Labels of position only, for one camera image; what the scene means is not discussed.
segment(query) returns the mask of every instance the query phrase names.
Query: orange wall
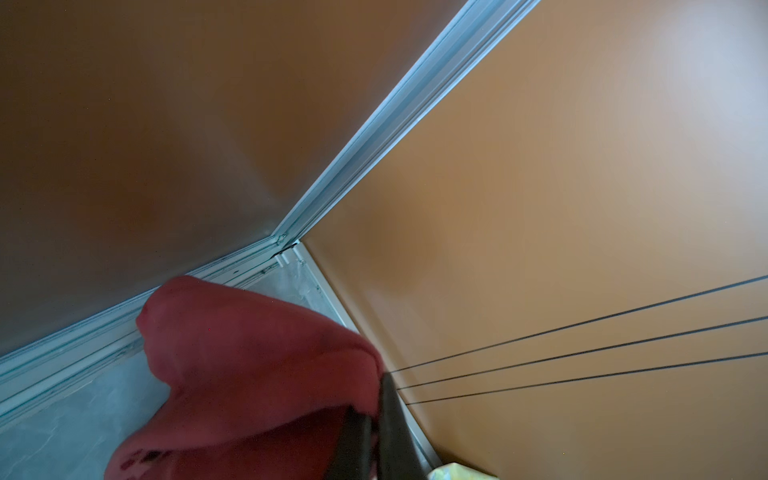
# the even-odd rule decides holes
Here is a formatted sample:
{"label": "orange wall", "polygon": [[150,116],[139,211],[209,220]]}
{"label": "orange wall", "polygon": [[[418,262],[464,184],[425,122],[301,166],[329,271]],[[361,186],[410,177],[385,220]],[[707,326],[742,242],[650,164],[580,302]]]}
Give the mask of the orange wall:
{"label": "orange wall", "polygon": [[8,0],[0,354],[271,234],[461,0]]}
{"label": "orange wall", "polygon": [[[543,0],[304,241],[391,369],[768,274],[768,4]],[[768,280],[398,373],[768,315]],[[405,390],[768,351],[768,321]],[[501,478],[765,478],[768,357],[412,407]]]}

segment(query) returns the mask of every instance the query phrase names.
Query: white trim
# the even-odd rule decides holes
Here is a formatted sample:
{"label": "white trim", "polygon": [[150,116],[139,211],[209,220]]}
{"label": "white trim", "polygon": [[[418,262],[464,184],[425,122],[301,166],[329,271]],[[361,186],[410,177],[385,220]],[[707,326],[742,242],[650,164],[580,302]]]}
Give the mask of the white trim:
{"label": "white trim", "polygon": [[[306,249],[306,247],[301,242],[298,242],[292,249],[283,252],[283,255],[286,253],[294,253],[298,261],[304,263],[312,275],[313,280],[315,280],[315,283],[320,288],[320,291],[323,293],[326,300],[328,300],[331,308],[333,308],[333,311],[337,316],[339,316],[342,325],[350,330],[354,330],[355,332],[360,333],[360,331],[357,329],[357,326],[352,321],[352,317],[349,316],[349,314],[346,312],[346,309],[341,303],[341,300],[339,300],[339,297],[336,296],[336,292],[333,291],[333,288],[328,283],[328,280],[326,280],[323,272],[320,271],[320,268],[317,266],[317,263],[315,263],[315,260],[312,258],[312,255]],[[427,439],[426,435],[424,435],[424,431],[413,417],[410,409],[402,401],[402,397],[400,398],[400,406],[402,407],[402,412],[406,417],[406,423],[408,424],[408,428],[411,431],[411,435],[413,436],[416,447],[421,450],[422,455],[424,455],[424,458],[426,458],[426,461],[432,468],[438,468],[442,465],[440,457],[435,452],[432,444],[429,443],[429,439]]]}
{"label": "white trim", "polygon": [[[279,251],[277,242],[269,237],[189,274],[210,282],[241,286],[276,265],[272,257]],[[155,290],[0,357],[0,432],[141,350],[143,341],[135,320]]]}
{"label": "white trim", "polygon": [[539,0],[469,0],[275,229],[301,238],[467,75]]}

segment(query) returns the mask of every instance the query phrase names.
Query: cloth fold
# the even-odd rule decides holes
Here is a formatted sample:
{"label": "cloth fold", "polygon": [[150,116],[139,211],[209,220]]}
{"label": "cloth fold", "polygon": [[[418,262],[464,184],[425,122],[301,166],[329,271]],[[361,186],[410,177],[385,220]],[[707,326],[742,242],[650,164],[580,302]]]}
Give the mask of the cloth fold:
{"label": "cloth fold", "polygon": [[105,480],[319,480],[346,407],[378,415],[379,353],[301,306],[181,276],[136,324],[170,396]]}

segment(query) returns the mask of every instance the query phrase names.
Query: marble floor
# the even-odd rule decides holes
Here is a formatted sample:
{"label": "marble floor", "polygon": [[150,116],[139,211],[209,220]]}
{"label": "marble floor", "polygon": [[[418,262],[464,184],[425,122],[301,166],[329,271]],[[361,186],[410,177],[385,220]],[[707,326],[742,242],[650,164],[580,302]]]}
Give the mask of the marble floor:
{"label": "marble floor", "polygon": [[[338,317],[303,263],[276,267],[248,287]],[[112,452],[165,402],[144,353],[0,433],[0,480],[97,480]]]}

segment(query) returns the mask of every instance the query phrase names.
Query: thin black wire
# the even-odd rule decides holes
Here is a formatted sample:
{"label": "thin black wire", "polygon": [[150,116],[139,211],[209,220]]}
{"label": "thin black wire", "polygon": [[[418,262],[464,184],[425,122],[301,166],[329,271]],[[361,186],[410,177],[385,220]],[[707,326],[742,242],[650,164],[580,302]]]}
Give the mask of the thin black wire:
{"label": "thin black wire", "polygon": [[577,379],[556,380],[554,382],[543,382],[543,383],[534,383],[531,385],[513,386],[508,389],[488,390],[487,392],[466,393],[464,395],[446,396],[440,399],[421,400],[419,402],[408,402],[406,403],[406,405],[418,405],[420,403],[441,402],[442,400],[463,399],[469,396],[488,395],[490,393],[512,392],[513,390],[532,389],[537,386],[559,385],[561,383],[580,382],[581,380],[604,379],[611,376],[629,375],[631,373],[655,372],[657,370],[677,369],[684,366],[704,365],[707,363],[728,362],[730,360],[749,359],[756,356],[765,356],[765,355],[768,355],[768,352],[749,353],[746,355],[737,355],[737,356],[727,356],[721,359],[701,360],[699,362],[678,363],[675,365],[654,366],[647,369],[628,370],[626,372],[614,372],[614,373],[604,373],[602,375],[582,376]]}
{"label": "thin black wire", "polygon": [[390,373],[397,373],[397,372],[402,372],[403,370],[414,369],[417,366],[424,366],[424,365],[428,365],[430,363],[441,362],[443,360],[452,359],[452,358],[455,358],[457,356],[462,356],[462,355],[467,355],[469,353],[475,353],[475,352],[480,352],[482,350],[492,349],[492,348],[495,348],[497,346],[507,345],[508,343],[519,342],[520,340],[531,339],[531,338],[534,338],[536,336],[546,335],[547,333],[559,332],[561,330],[570,329],[570,328],[573,328],[575,326],[587,325],[588,323],[599,322],[601,320],[606,320],[606,319],[614,318],[616,316],[627,315],[628,313],[635,313],[635,312],[640,312],[641,310],[648,310],[650,308],[654,308],[655,306],[668,305],[670,303],[680,302],[681,300],[688,300],[688,299],[691,299],[691,298],[694,298],[694,297],[697,297],[697,296],[707,295],[708,293],[720,292],[721,290],[728,290],[729,288],[734,288],[735,286],[747,285],[748,283],[759,282],[759,281],[765,280],[765,279],[768,279],[768,275],[757,276],[757,277],[749,279],[749,280],[744,280],[744,281],[741,281],[741,282],[731,283],[730,285],[726,285],[726,286],[719,286],[717,288],[713,288],[713,289],[710,289],[710,290],[704,290],[703,292],[699,292],[699,293],[692,293],[690,295],[679,296],[678,298],[673,298],[671,300],[665,300],[663,302],[652,303],[651,305],[639,306],[639,307],[633,308],[631,310],[625,310],[624,312],[612,313],[611,315],[606,315],[606,316],[599,316],[598,318],[591,319],[591,320],[585,320],[584,322],[572,323],[571,325],[566,325],[566,326],[559,326],[558,328],[555,328],[555,329],[545,330],[544,332],[539,332],[539,333],[532,333],[531,335],[521,336],[521,337],[518,337],[516,339],[506,340],[504,342],[494,343],[494,344],[488,345],[488,346],[482,346],[482,347],[479,347],[479,348],[476,348],[476,349],[467,350],[466,352],[454,353],[453,355],[444,356],[444,357],[439,358],[439,359],[429,360],[428,362],[421,362],[421,363],[417,363],[415,365],[406,366],[406,367],[403,367],[401,369],[393,370]]}
{"label": "thin black wire", "polygon": [[610,346],[602,346],[602,347],[597,348],[597,349],[584,350],[582,352],[566,353],[564,355],[551,356],[551,357],[546,358],[546,359],[531,360],[530,362],[523,362],[523,363],[516,363],[514,365],[500,366],[500,367],[495,368],[495,369],[482,370],[480,372],[465,373],[464,375],[450,376],[448,378],[444,378],[444,379],[440,379],[440,380],[432,380],[431,382],[416,383],[415,385],[402,386],[402,387],[398,388],[398,390],[412,389],[412,388],[415,388],[417,386],[431,385],[433,383],[448,382],[449,380],[463,379],[463,378],[468,377],[468,376],[482,375],[483,373],[490,373],[490,372],[498,372],[499,370],[514,369],[514,368],[519,367],[519,366],[533,365],[535,363],[548,362],[550,360],[566,359],[566,358],[572,357],[572,356],[584,355],[585,353],[602,352],[604,350],[617,349],[617,348],[620,348],[622,346],[637,345],[638,343],[655,342],[656,340],[671,339],[671,338],[674,338],[676,336],[685,336],[685,335],[691,335],[693,333],[707,332],[709,330],[724,329],[724,328],[728,328],[730,326],[744,325],[746,323],[759,322],[760,320],[765,320],[765,319],[768,319],[768,315],[766,315],[766,316],[759,316],[757,318],[753,318],[753,319],[749,319],[749,320],[740,320],[738,322],[724,323],[723,325],[715,325],[715,326],[708,326],[708,327],[701,328],[701,329],[688,330],[686,332],[671,333],[669,335],[655,336],[655,337],[650,338],[650,339],[635,340],[633,342],[618,343],[616,345],[610,345]]}

